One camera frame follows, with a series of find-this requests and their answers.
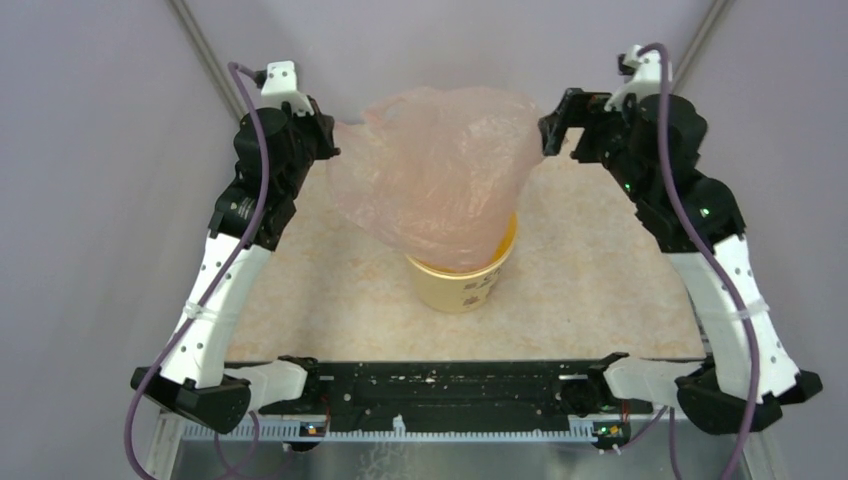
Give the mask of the translucent pink plastic bag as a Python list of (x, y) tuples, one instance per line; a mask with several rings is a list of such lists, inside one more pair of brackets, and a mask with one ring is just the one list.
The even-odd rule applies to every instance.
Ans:
[(397, 94), (335, 126), (330, 192), (388, 247), (443, 269), (482, 268), (543, 159), (540, 116), (528, 96), (490, 87)]

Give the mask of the yellow trash bin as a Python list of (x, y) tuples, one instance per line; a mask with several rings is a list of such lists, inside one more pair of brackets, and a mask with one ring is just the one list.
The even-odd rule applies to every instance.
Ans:
[(412, 287), (418, 299), (443, 313), (465, 313), (481, 307), (489, 298), (513, 251), (517, 228), (518, 218), (513, 214), (490, 263), (478, 270), (457, 273), (407, 256)]

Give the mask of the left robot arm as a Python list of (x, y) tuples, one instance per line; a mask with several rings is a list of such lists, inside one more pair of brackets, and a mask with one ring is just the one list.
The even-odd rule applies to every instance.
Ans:
[(216, 200), (200, 269), (178, 321), (180, 339), (157, 367), (139, 367), (132, 389), (165, 410), (220, 434), (249, 413), (285, 402), (297, 413), (319, 404), (313, 360), (279, 357), (227, 366), (226, 353), (247, 297), (296, 212), (295, 200), (317, 160), (339, 150), (334, 120), (316, 100), (267, 100), (240, 121), (235, 177)]

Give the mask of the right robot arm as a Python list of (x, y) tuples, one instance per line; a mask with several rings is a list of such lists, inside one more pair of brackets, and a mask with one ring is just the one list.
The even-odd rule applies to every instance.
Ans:
[(590, 370), (587, 400), (600, 412), (625, 400), (671, 407), (711, 435), (760, 432), (823, 385), (796, 365), (774, 330), (733, 193), (697, 168), (707, 121), (675, 95), (667, 112), (655, 94), (628, 95), (620, 107), (609, 107), (609, 99), (607, 92), (566, 90), (539, 122), (543, 152), (558, 154), (568, 130), (581, 130), (572, 158), (603, 166), (633, 203), (684, 283), (706, 356), (678, 362), (609, 355)]

